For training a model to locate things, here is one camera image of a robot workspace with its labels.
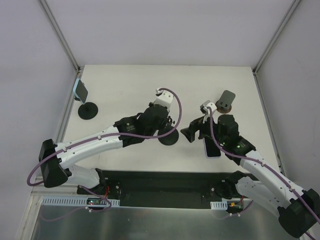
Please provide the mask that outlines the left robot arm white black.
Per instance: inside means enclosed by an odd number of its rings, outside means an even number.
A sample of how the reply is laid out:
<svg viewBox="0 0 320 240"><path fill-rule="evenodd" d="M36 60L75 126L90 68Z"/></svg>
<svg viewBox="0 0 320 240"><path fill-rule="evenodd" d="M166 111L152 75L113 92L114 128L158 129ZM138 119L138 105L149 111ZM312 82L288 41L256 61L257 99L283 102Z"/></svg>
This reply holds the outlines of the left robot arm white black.
<svg viewBox="0 0 320 240"><path fill-rule="evenodd" d="M155 133L171 123L171 105L170 102L155 100L144 112L123 117L91 136L71 142L56 143L51 138L43 141L38 157L41 183L46 188L71 183L82 185L96 195L102 194L106 188L102 170L85 168L77 163L106 151L156 139Z"/></svg>

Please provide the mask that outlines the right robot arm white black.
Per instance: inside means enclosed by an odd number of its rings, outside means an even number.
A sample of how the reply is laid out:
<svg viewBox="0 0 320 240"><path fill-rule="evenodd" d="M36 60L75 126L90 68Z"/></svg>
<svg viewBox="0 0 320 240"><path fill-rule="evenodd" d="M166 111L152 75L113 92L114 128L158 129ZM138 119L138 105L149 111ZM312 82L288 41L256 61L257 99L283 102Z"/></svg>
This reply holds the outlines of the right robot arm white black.
<svg viewBox="0 0 320 240"><path fill-rule="evenodd" d="M208 140L210 146L256 178L253 180L239 170L232 173L214 188L219 197L230 200L241 195L253 200L271 212L296 239L307 234L320 219L320 195L312 188L303 189L271 167L255 146L240 135L233 115L223 114L217 122L200 117L180 132L190 143L199 132L200 139Z"/></svg>

